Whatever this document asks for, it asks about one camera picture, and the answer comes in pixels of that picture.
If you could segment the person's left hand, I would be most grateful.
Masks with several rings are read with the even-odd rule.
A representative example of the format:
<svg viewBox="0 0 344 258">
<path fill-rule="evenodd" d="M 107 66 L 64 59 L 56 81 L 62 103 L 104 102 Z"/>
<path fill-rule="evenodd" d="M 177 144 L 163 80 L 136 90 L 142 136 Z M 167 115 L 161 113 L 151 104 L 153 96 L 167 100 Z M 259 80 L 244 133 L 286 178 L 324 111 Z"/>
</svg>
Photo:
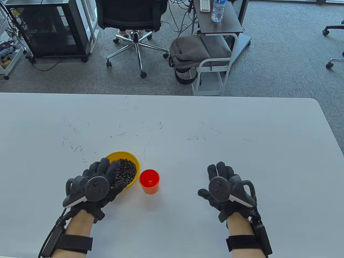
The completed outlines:
<svg viewBox="0 0 344 258">
<path fill-rule="evenodd" d="M 105 217 L 102 208 L 112 202 L 127 186 L 125 181 L 116 181 L 121 163 L 107 158 L 94 162 L 82 175 L 66 182 L 64 208 L 70 208 L 65 219 L 75 217 L 84 210 L 94 217 L 94 223 Z"/>
</svg>

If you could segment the person's right hand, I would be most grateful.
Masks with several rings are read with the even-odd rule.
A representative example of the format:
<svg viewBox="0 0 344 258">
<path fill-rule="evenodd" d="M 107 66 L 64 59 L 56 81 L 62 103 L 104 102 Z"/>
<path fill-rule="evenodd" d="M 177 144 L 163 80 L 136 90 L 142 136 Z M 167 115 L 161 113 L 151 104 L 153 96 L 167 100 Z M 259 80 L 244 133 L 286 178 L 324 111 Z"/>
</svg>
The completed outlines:
<svg viewBox="0 0 344 258">
<path fill-rule="evenodd" d="M 199 189 L 198 196 L 220 212 L 218 218 L 221 223 L 235 212 L 244 218 L 259 220 L 255 188 L 251 181 L 242 180 L 224 162 L 208 166 L 207 172 L 210 181 L 208 190 Z"/>
</svg>

